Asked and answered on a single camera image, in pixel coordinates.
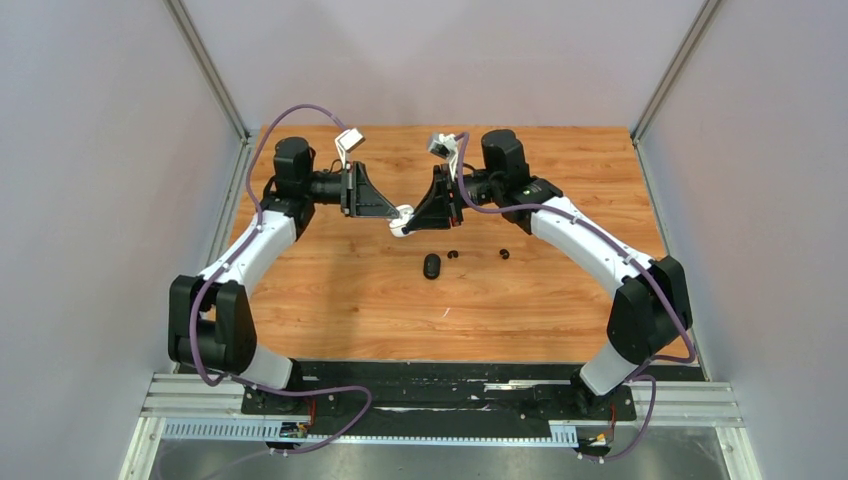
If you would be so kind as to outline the black earbud charging case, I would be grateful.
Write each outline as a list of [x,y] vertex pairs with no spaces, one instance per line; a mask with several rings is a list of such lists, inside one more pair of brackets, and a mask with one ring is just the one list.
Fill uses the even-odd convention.
[[428,280],[435,280],[441,273],[441,257],[438,254],[430,253],[424,257],[423,276]]

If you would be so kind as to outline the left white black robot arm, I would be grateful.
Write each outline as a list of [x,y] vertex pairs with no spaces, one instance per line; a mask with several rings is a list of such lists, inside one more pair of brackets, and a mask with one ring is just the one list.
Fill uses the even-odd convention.
[[355,128],[336,137],[338,172],[315,170],[315,151],[302,137],[276,144],[274,175],[251,223],[215,262],[194,276],[177,276],[170,286],[168,354],[173,361],[200,361],[206,372],[268,387],[268,400],[283,413],[304,405],[307,389],[298,362],[260,345],[249,299],[276,259],[303,235],[316,205],[337,205],[352,218],[399,218],[399,210],[371,183],[365,165],[349,158],[363,140]]

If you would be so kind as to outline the white earbud charging case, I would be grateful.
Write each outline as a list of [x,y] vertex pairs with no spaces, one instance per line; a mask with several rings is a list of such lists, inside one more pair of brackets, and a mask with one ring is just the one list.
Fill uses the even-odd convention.
[[396,238],[404,238],[410,235],[407,225],[414,215],[414,207],[411,205],[399,205],[398,216],[389,221],[391,234]]

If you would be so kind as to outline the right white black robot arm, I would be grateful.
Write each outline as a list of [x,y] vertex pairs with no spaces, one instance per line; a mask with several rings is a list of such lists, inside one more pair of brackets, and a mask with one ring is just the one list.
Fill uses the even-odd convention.
[[611,394],[641,373],[662,350],[682,340],[694,361],[688,332],[693,324],[683,265],[670,255],[655,259],[615,238],[548,180],[530,172],[524,146],[510,129],[481,138],[484,165],[467,171],[464,134],[435,134],[429,151],[443,162],[417,206],[399,207],[389,228],[396,237],[458,227],[472,209],[498,214],[565,254],[611,296],[607,341],[571,379],[566,401],[584,417],[596,417]]

